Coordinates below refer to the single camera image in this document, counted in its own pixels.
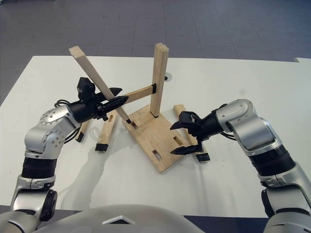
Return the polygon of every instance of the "wooden base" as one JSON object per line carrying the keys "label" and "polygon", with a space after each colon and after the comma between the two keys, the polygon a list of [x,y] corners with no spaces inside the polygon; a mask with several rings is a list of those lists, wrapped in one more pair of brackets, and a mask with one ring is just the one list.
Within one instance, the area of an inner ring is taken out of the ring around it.
{"label": "wooden base", "polygon": [[150,113],[150,105],[139,109],[129,117],[132,123],[128,124],[122,120],[124,126],[159,173],[183,157],[182,155],[171,154],[170,152],[173,149],[190,146],[180,133],[176,130],[170,130],[171,124],[161,113],[157,118]]}

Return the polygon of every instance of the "cable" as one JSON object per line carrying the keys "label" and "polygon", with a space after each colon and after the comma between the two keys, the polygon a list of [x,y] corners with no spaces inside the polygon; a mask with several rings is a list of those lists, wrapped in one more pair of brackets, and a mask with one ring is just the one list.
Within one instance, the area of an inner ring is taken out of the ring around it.
{"label": "cable", "polygon": [[[69,104],[70,104],[70,102],[68,100],[58,100],[54,104],[54,107],[57,108],[57,107],[60,107],[62,105],[69,105]],[[75,129],[74,131],[72,131],[72,133],[68,137],[65,138],[64,144],[66,144],[66,143],[70,142],[72,139],[74,139],[77,136],[80,128],[81,127],[79,127],[78,129]]]}
{"label": "cable", "polygon": [[66,143],[70,142],[72,139],[74,139],[77,136],[79,130],[80,130],[80,128],[75,129],[68,137],[66,137],[64,144],[66,144]]}
{"label": "cable", "polygon": [[220,133],[222,136],[224,136],[224,137],[226,137],[226,138],[229,138],[229,139],[231,139],[231,140],[233,140],[233,141],[236,141],[236,139],[235,139],[235,137],[233,136],[233,135],[231,135],[231,134],[227,134],[227,133],[224,133],[224,132],[222,132],[222,133]]}

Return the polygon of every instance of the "gray floor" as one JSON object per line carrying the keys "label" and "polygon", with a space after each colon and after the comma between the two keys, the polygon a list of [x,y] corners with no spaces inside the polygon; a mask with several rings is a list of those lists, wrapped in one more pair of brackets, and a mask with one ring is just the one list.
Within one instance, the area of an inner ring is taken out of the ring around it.
{"label": "gray floor", "polygon": [[311,58],[309,0],[4,0],[0,104],[34,55]]}

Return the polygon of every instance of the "metal hole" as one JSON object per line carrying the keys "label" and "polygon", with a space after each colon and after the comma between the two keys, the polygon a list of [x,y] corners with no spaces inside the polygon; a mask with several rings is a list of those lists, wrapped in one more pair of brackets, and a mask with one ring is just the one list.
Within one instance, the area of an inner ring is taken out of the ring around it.
{"label": "metal hole", "polygon": [[169,82],[170,80],[172,80],[172,75],[170,73],[165,73],[165,78],[164,81],[165,82]]}

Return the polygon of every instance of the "rectangular slot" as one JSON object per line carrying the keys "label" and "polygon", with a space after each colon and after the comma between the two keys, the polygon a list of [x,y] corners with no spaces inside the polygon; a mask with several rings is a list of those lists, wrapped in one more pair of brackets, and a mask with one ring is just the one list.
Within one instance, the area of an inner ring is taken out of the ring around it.
{"label": "rectangular slot", "polygon": [[132,121],[131,125],[133,126],[135,130],[138,129],[138,126],[135,124],[135,122]]}
{"label": "rectangular slot", "polygon": [[155,157],[158,161],[160,161],[162,159],[161,155],[156,150],[154,150],[152,153],[155,155]]}
{"label": "rectangular slot", "polygon": [[181,146],[183,144],[177,136],[173,137],[173,139],[178,143],[178,145]]}

